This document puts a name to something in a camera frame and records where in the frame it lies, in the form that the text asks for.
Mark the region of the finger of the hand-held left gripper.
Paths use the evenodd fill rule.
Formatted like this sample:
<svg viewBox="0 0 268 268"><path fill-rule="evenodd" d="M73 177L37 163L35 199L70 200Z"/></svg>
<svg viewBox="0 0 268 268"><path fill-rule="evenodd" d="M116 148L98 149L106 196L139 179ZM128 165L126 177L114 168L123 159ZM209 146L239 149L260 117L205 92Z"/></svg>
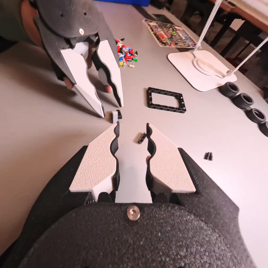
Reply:
<svg viewBox="0 0 268 268"><path fill-rule="evenodd" d="M88 78L88 66L86 62L88 51L88 43L76 43L74 49L62 49L61 54L74 78L73 83L75 89L78 90L94 111L104 118L103 105L96 93L95 86Z"/></svg>
<svg viewBox="0 0 268 268"><path fill-rule="evenodd" d="M103 84L112 88L119 107L123 107L124 102L120 65L117 51L115 52L116 55L114 55L107 39L100 41L96 50L93 52L92 61L99 72Z"/></svg>

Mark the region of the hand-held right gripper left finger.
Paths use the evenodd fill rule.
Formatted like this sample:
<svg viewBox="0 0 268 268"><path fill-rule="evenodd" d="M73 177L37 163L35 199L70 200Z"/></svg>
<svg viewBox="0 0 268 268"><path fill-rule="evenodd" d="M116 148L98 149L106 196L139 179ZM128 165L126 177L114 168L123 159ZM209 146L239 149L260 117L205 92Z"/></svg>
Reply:
<svg viewBox="0 0 268 268"><path fill-rule="evenodd" d="M74 179L70 192L91 192L96 201L99 194L111 194L119 188L119 161L115 156L119 146L119 122L112 124L89 143Z"/></svg>

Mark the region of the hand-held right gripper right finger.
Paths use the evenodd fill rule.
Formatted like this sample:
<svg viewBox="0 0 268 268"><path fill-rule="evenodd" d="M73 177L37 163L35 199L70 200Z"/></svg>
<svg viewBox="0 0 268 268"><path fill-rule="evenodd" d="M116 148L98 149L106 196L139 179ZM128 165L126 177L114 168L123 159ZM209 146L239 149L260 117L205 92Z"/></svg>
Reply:
<svg viewBox="0 0 268 268"><path fill-rule="evenodd" d="M196 187L176 144L151 123L146 125L146 135L150 154L146 170L148 190L168 197L174 193L195 193Z"/></svg>

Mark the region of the grey and black lego piece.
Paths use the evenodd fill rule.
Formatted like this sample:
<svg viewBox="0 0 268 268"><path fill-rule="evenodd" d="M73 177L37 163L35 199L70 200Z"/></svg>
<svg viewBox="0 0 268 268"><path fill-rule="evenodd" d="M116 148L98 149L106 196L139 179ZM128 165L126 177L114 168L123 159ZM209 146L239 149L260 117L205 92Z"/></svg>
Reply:
<svg viewBox="0 0 268 268"><path fill-rule="evenodd" d="M116 123L117 121L121 120L122 119L122 113L120 110L113 110L113 111L110 111L110 120L111 120L111 123Z"/></svg>

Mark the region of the person's left forearm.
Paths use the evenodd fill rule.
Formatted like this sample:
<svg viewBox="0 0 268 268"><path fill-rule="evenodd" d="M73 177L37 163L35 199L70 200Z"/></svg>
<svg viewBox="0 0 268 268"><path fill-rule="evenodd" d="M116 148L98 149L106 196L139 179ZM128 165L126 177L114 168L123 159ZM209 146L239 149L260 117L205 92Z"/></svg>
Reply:
<svg viewBox="0 0 268 268"><path fill-rule="evenodd" d="M30 2L28 0L23 0L21 3L21 19L24 29L31 41L43 48L39 30L34 22L34 19L38 16L38 11L30 5Z"/></svg>

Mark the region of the pile of colourful lego pieces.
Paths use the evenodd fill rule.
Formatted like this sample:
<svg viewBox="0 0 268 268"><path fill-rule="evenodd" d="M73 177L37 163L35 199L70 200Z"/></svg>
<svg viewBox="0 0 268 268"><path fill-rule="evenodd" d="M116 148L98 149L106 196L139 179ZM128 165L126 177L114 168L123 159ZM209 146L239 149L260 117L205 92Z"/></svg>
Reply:
<svg viewBox="0 0 268 268"><path fill-rule="evenodd" d="M126 46L124 40L124 38L115 39L120 67L126 67L128 62L138 61L138 52L133 50L132 47Z"/></svg>

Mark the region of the lego instruction booklet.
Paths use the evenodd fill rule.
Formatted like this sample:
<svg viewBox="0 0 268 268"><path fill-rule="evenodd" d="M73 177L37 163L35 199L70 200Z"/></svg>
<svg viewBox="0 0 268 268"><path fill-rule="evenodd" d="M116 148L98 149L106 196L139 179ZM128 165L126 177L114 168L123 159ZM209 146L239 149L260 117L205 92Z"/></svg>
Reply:
<svg viewBox="0 0 268 268"><path fill-rule="evenodd" d="M186 49L194 49L196 47L196 41L193 37L180 26L149 19L144 19L143 24L160 47Z"/></svg>

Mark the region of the black lego tire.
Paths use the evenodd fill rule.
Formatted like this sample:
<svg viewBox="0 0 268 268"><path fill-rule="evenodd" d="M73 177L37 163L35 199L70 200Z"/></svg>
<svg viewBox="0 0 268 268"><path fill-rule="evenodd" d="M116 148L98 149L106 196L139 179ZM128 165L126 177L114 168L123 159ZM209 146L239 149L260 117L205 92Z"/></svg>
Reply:
<svg viewBox="0 0 268 268"><path fill-rule="evenodd" d="M219 86L218 89L223 96L229 99L234 98L240 92L239 87L233 82L226 82L224 85Z"/></svg>
<svg viewBox="0 0 268 268"><path fill-rule="evenodd" d="M266 122L266 116L257 108L251 108L245 112L246 116L254 123L260 125Z"/></svg>
<svg viewBox="0 0 268 268"><path fill-rule="evenodd" d="M268 137L268 122L267 121L264 123L258 124L258 128L263 133L263 135Z"/></svg>
<svg viewBox="0 0 268 268"><path fill-rule="evenodd" d="M250 95L243 93L243 92L236 95L232 99L232 102L236 107L242 110L247 109L248 107L254 104L253 98Z"/></svg>

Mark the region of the person's left hand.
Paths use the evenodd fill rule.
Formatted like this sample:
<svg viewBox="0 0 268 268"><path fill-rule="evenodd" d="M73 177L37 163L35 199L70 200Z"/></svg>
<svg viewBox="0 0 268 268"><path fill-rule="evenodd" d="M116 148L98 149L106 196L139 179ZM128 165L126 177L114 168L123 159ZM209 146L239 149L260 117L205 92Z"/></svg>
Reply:
<svg viewBox="0 0 268 268"><path fill-rule="evenodd" d="M92 49L95 50L95 48L96 48L95 45L89 44L86 52L82 53L83 56L86 56L86 62L87 62L88 69L90 69L92 67L92 64L93 64L93 62L92 62ZM65 76L63 81L65 82L65 85L67 88L69 88L69 89L73 88L73 84L68 77ZM104 85L103 91L111 93L112 87L110 85Z"/></svg>

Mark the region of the person's green shirt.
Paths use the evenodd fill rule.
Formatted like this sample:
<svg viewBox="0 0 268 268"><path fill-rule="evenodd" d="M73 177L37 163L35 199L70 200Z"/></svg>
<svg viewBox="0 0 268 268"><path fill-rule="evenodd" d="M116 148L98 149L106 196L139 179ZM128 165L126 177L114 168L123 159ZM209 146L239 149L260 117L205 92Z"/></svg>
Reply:
<svg viewBox="0 0 268 268"><path fill-rule="evenodd" d="M22 0L0 1L0 36L10 41L30 42L21 19Z"/></svg>

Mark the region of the blue box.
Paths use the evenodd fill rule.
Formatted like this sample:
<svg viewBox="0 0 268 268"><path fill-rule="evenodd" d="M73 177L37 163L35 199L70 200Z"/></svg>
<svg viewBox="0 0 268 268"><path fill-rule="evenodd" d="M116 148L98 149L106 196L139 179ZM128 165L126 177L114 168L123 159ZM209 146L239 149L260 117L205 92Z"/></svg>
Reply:
<svg viewBox="0 0 268 268"><path fill-rule="evenodd" d="M97 0L97 1L127 4L127 5L138 5L145 7L147 7L151 2L150 0Z"/></svg>

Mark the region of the white stand with clear rods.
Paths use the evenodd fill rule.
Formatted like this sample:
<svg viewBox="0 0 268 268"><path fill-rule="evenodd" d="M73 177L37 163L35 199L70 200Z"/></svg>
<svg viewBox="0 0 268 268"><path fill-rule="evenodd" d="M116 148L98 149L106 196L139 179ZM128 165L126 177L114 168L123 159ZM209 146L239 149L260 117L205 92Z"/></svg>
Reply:
<svg viewBox="0 0 268 268"><path fill-rule="evenodd" d="M199 40L192 51L170 53L168 60L191 84L193 88L200 92L206 92L218 88L226 82L237 80L234 74L245 64L267 41L266 37L254 51L252 51L235 69L228 69L218 58L206 50L202 50L201 43L218 11L222 0L215 1L214 7L203 28Z"/></svg>

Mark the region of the dark wooden chair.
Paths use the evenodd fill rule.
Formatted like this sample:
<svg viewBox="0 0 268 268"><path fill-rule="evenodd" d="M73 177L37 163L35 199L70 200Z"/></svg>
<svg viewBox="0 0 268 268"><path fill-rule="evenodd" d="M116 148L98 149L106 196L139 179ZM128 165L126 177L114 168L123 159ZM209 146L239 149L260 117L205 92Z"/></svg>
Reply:
<svg viewBox="0 0 268 268"><path fill-rule="evenodd" d="M216 46L216 44L227 32L227 30L230 28L230 25L235 19L242 19L242 18L243 18L242 16L236 13L225 13L224 15L216 15L216 22L222 24L222 27L216 34L214 39L210 42L209 44L210 47L214 48ZM261 43L261 37L259 36L261 33L267 34L267 29L264 29L264 27L262 28L260 22L258 22L257 24L253 24L253 22L245 20L245 22L238 28L236 34L231 39L231 41L221 51L220 55L225 58L227 53L230 52L230 50L234 47L234 45L237 44L240 38L247 40L248 44L233 59L226 58L228 62L234 64L234 66L237 66L236 62L238 56L241 55L242 52L244 52L246 48L249 47L250 44L259 45Z"/></svg>

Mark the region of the brown wooden table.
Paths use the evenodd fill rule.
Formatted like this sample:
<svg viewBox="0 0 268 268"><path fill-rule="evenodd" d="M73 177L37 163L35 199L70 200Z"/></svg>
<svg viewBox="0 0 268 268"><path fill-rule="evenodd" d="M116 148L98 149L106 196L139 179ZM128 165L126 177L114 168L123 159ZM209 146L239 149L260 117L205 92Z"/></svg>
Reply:
<svg viewBox="0 0 268 268"><path fill-rule="evenodd" d="M220 7L226 12L235 13L244 20L268 33L268 1L267 0L227 0Z"/></svg>

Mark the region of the black rectangular lego frame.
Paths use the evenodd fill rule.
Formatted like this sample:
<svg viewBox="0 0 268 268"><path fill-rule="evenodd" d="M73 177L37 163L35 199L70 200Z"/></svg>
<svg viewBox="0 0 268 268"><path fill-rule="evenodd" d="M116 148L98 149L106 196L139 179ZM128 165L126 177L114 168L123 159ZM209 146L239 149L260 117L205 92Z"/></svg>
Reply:
<svg viewBox="0 0 268 268"><path fill-rule="evenodd" d="M173 97L177 100L178 105L177 107L169 106L169 105L161 105L158 103L153 102L153 96L152 94L158 94L162 96L168 96ZM186 106L184 102L183 95L178 92L158 89L158 88L152 88L148 87L147 89L147 105L150 109L156 109L156 110L162 110L162 111L168 111L168 112L174 112L174 113L181 113L184 114L186 112Z"/></svg>

